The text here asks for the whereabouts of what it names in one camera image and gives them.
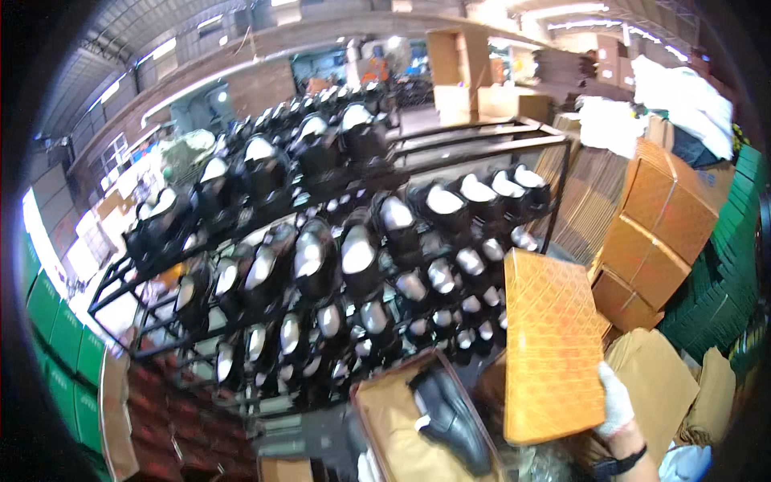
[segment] metal shoe rack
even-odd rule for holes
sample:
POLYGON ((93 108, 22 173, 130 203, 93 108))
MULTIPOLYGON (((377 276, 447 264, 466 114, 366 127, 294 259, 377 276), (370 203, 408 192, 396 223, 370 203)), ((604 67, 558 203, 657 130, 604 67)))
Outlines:
MULTIPOLYGON (((311 196, 307 193, 300 193, 295 197, 294 204, 286 212, 279 213, 272 222, 279 221, 291 214, 303 212, 310 207, 325 204, 345 194, 355 196, 360 190, 372 192, 377 190, 396 190, 407 184, 412 177, 419 174, 441 171, 502 156, 510 156, 510 161, 513 161, 517 155, 522 153, 539 153, 547 147, 564 146, 561 175, 557 182, 556 195, 551 206, 549 206, 546 212, 534 215, 532 219, 523 220, 524 224, 533 219, 550 215, 547 233, 541 248, 542 253, 546 252, 561 203, 571 145, 570 139, 566 138, 559 131, 530 119, 512 118, 502 122, 463 124, 424 130, 418 133, 394 137, 389 142, 389 156, 394 161, 394 168, 391 172, 353 181, 345 189, 324 196, 311 196), (480 141, 491 140, 496 140, 497 142, 480 143, 480 141), (470 146, 470 143, 481 145, 475 147, 470 146), (439 149, 443 149, 445 153, 437 151, 439 149), (429 158, 429 160, 417 163, 412 162, 412 164, 407 162, 410 156, 418 154, 422 154, 424 157, 429 158)), ((218 253, 228 242, 237 242, 252 232, 272 224, 272 222, 266 224, 264 219, 258 219, 255 216, 247 217, 245 221, 242 220, 234 229, 220 233, 199 245, 182 251, 171 259, 155 264, 151 271, 137 270, 135 261, 126 255, 108 267, 102 281, 99 283, 99 287, 96 289, 88 312, 105 332, 113 338, 115 343, 125 350, 133 362, 141 362, 145 367, 154 369, 157 372, 167 373, 167 371, 161 369, 164 363, 155 363, 154 360, 160 361, 161 357, 166 357, 172 351, 178 350, 177 353, 180 357, 184 358, 180 359, 176 365, 174 376, 167 380, 177 389, 186 391, 194 387, 216 384, 216 382, 212 383, 210 380, 204 380, 203 382, 199 381, 198 383, 186 383, 183 385, 181 370, 193 362, 206 362, 214 366, 216 355, 202 355, 196 351, 194 343, 221 336, 228 330, 228 327, 211 329, 203 337, 196 337, 195 340, 188 339, 176 318, 172 316, 163 319, 162 316, 158 315, 159 308, 172 304, 176 294, 171 293, 156 302, 147 303, 143 297, 143 290, 151 279, 182 261, 204 252, 218 253), (128 344, 126 344, 125 339, 121 339, 117 334, 105 328, 97 318, 101 310, 127 293, 136 299, 138 308, 135 319, 139 319, 138 325, 136 325, 136 335, 128 344), (143 340, 156 330, 165 330, 168 334, 167 338, 171 338, 171 340, 146 348, 143 340)), ((253 399, 245 399, 240 402, 229 400, 221 403, 221 405, 237 408, 239 405, 243 406, 244 404, 254 402, 255 400, 253 399)))

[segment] black metal frame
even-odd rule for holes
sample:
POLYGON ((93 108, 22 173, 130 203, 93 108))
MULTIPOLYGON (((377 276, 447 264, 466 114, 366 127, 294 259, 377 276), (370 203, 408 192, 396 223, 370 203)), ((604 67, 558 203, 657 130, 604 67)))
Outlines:
MULTIPOLYGON (((532 120, 520 121, 515 118, 515 119, 511 119, 511 120, 503 121, 499 123, 464 124, 459 126, 443 127, 440 129, 425 130, 425 131, 422 131, 421 133, 414 133, 406 136, 396 137, 391 141, 391 144, 392 146, 394 146, 396 143, 399 143, 399 142, 403 143, 407 140, 419 140, 420 138, 423 138, 423 137, 431 137, 431 136, 436 136, 443 133, 452 133, 452 132, 457 132, 461 130, 478 130, 479 128, 482 128, 482 127, 512 126, 512 125, 526 127, 526 129, 521 128, 514 131, 502 131, 502 132, 493 133, 493 134, 477 133, 477 134, 470 134, 466 136, 457 136, 457 137, 453 137, 451 140, 445 139, 445 140, 438 140, 435 142, 423 143, 419 147, 410 148, 408 150, 401 150, 401 151, 394 150, 392 152, 392 155, 394 157, 403 157, 408 153, 428 152, 440 147, 448 147, 448 146, 459 145, 467 142, 486 140, 486 139, 491 139, 496 137, 512 136, 514 139, 514 140, 501 142, 501 143, 493 143, 493 144, 490 144, 488 147, 481 147, 480 149, 474 150, 473 152, 456 153, 456 154, 449 155, 447 157, 440 157, 434 161, 419 163, 411 167, 398 167, 387 174, 353 181, 345 189, 337 191, 335 193, 315 195, 315 196, 310 196, 307 194, 301 195, 295 200, 294 205, 292 205, 285 212, 277 215, 275 219, 271 222, 275 222, 290 214, 295 214, 295 213, 304 211, 309 207, 318 206, 319 204, 323 204, 332 199, 341 197, 344 194, 355 194, 358 190, 361 190, 361 189, 395 190, 400 186, 407 184, 410 177, 417 174, 424 174, 434 170, 441 170, 448 167, 458 166, 461 164, 471 163, 474 161, 484 160, 484 159, 501 156, 501 155, 510 154, 513 156, 514 154, 519 154, 519 153, 540 151, 546 147, 564 146, 562 171, 557 184, 557 193, 554 201, 552 202, 552 205, 550 206, 548 211, 543 214, 544 216, 547 214, 550 214, 547 233, 546 233, 546 236, 544 237, 544 243, 541 248, 541 252, 545 253, 546 250, 548 249, 549 241, 554 231, 554 224, 557 220, 557 212, 559 211, 559 207, 562 200, 562 194, 564 191, 564 184, 567 178, 567 164, 568 164, 568 158, 570 156, 571 142, 565 136, 554 135, 556 131, 554 131, 551 128, 548 128, 547 130, 542 130, 541 129, 542 125, 539 123, 535 123, 532 120), (520 137, 520 136, 522 137, 528 136, 530 138, 516 139, 517 137, 520 137)), ((236 228, 230 231, 220 233, 219 235, 212 237, 210 240, 208 240, 203 244, 194 246, 186 251, 181 252, 178 256, 176 256, 173 259, 166 260, 166 262, 164 263, 157 264, 152 271, 137 271, 134 261, 131 258, 129 258, 128 255, 124 256, 120 260, 112 263, 110 267, 107 269, 103 277, 103 280, 99 283, 99 287, 96 289, 96 293, 88 308, 88 313, 95 319, 97 324, 99 324, 99 326, 102 329, 104 329, 105 332, 107 332, 107 334, 111 338, 113 338, 113 340, 120 347, 126 350, 126 352, 128 353, 128 355, 132 360, 136 360, 139 362, 148 361, 152 359, 154 356, 157 356, 159 354, 169 352, 174 349, 185 348, 186 350, 190 350, 197 358, 200 357, 201 360, 205 361, 204 359, 207 359, 209 357, 202 356, 200 353, 196 352, 195 349, 192 348, 192 344, 193 344, 192 340, 189 340, 186 337, 179 336, 178 333, 175 333, 174 330, 172 330, 172 326, 174 324, 175 318, 172 317, 172 318, 160 321, 160 318, 156 315, 156 310, 162 306, 172 303, 174 301, 174 297, 170 295, 170 296, 167 296, 166 298, 159 300, 158 302, 148 304, 143 300, 143 296, 142 296, 143 293, 137 294, 136 291, 137 291, 137 288, 139 288, 142 284, 147 283, 150 279, 172 268, 174 265, 177 265, 178 263, 181 263, 182 261, 185 261, 194 256, 197 256, 203 252, 214 251, 218 249, 224 242, 244 238, 248 236, 250 233, 252 233, 253 231, 263 228, 266 225, 261 219, 258 219, 258 217, 256 216, 253 216, 251 220, 253 222, 251 223, 247 222, 243 225, 237 226, 236 228), (127 279, 127 276, 129 274, 133 274, 133 278, 127 279), (103 296, 103 293, 105 292, 105 290, 107 290, 108 287, 112 286, 114 283, 117 283, 117 282, 120 283, 120 287, 118 287, 118 289, 116 289, 115 291, 110 292, 109 294, 103 296), (97 312, 105 308, 110 303, 114 302, 119 297, 125 295, 126 293, 130 293, 136 299, 140 307, 139 311, 141 312, 141 320, 138 327, 137 335, 136 335, 136 338, 131 343, 131 346, 126 346, 123 343, 123 341, 120 340, 118 335, 113 334, 111 333, 110 330, 106 329, 96 317, 97 312), (153 317, 159 322, 152 324, 150 326, 147 326, 147 320, 150 317, 153 317), (176 337, 177 340, 172 343, 167 343, 164 345, 155 346, 151 349, 142 350, 141 349, 142 338, 148 333, 158 329, 165 329, 169 334, 176 337)), ((226 331, 227 331, 226 327, 211 330, 206 334, 204 338, 196 339, 195 342, 202 342, 208 339, 215 338, 217 336, 224 334, 226 331)))

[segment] glove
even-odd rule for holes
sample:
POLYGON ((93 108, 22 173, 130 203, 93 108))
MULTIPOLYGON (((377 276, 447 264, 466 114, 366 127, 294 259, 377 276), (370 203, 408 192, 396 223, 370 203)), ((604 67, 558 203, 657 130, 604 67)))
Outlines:
POLYGON ((597 371, 605 388, 605 421, 594 431, 603 440, 607 440, 635 418, 635 411, 631 408, 629 391, 616 377, 613 369, 603 361, 598 365, 597 371))

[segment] wristwatch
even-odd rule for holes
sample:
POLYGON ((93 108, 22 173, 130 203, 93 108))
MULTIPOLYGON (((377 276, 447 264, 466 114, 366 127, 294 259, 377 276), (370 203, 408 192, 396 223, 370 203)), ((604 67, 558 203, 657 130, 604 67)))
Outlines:
POLYGON ((605 457, 594 464, 594 479, 597 482, 610 482, 611 476, 623 474, 632 469, 638 460, 648 451, 648 446, 644 445, 642 450, 633 453, 625 459, 617 460, 612 457, 605 457))

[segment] ceiling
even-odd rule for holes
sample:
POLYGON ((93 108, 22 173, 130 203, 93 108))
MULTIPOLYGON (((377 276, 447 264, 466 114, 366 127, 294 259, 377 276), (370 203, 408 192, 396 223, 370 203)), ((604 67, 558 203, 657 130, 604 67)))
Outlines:
MULTIPOLYGON (((675 48, 695 43, 698 19, 692 0, 607 0, 607 12, 573 14, 571 19, 626 20, 675 48)), ((578 3, 575 0, 513 0, 511 10, 578 3)), ((248 0, 114 0, 98 14, 53 87, 37 129, 44 136, 69 135, 104 90, 136 61, 175 35, 215 15, 250 5, 248 0)), ((549 22, 565 19, 550 18, 549 22)))
POLYGON ((114 0, 68 59, 37 129, 61 137, 136 61, 175 35, 215 15, 250 5, 246 0, 114 0))

